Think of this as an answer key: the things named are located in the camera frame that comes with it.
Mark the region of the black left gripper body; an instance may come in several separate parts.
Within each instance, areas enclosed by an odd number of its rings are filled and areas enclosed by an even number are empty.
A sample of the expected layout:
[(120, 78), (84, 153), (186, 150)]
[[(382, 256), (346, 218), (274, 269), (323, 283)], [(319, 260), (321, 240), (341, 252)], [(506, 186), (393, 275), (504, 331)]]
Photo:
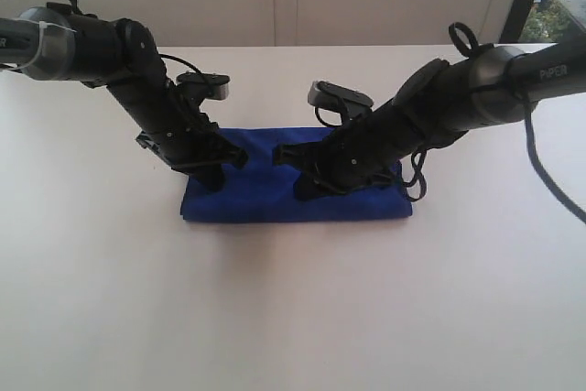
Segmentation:
[(229, 162), (229, 141), (200, 110), (203, 100), (203, 87), (193, 83), (170, 83), (160, 96), (141, 100), (137, 142), (179, 173), (221, 176), (222, 165)]

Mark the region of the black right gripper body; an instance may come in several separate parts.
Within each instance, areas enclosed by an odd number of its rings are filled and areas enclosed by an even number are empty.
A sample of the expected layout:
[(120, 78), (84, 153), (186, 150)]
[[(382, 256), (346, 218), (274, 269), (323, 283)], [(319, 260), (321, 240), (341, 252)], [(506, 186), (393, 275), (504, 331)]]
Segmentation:
[(381, 106), (323, 141), (310, 182), (330, 195), (395, 185), (393, 166), (425, 139), (425, 123), (398, 106)]

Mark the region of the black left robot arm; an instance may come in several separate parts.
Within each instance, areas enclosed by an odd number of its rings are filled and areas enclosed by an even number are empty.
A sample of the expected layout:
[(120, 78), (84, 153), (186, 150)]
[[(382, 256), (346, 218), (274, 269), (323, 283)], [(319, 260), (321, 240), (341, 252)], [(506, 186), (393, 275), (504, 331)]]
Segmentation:
[(106, 88), (139, 126), (141, 147), (218, 191), (225, 182), (223, 165), (241, 169), (248, 160), (201, 110), (204, 101), (227, 97), (230, 78), (184, 61), (186, 72), (170, 79), (170, 59), (159, 53), (147, 27), (127, 18), (104, 21), (61, 6), (33, 7), (1, 21), (2, 70)]

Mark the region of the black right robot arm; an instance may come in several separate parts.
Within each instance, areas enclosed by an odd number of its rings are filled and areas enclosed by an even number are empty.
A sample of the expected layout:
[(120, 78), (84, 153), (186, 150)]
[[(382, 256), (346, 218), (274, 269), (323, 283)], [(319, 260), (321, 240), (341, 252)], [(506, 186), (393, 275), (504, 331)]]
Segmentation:
[(454, 64), (434, 59), (379, 107), (361, 92), (316, 81), (309, 104), (339, 114), (340, 125), (320, 141), (275, 147), (272, 162), (298, 171), (294, 194), (302, 201), (389, 187), (400, 183), (394, 166), (404, 157), (519, 122), (542, 100), (584, 90), (584, 38), (533, 53), (481, 45)]

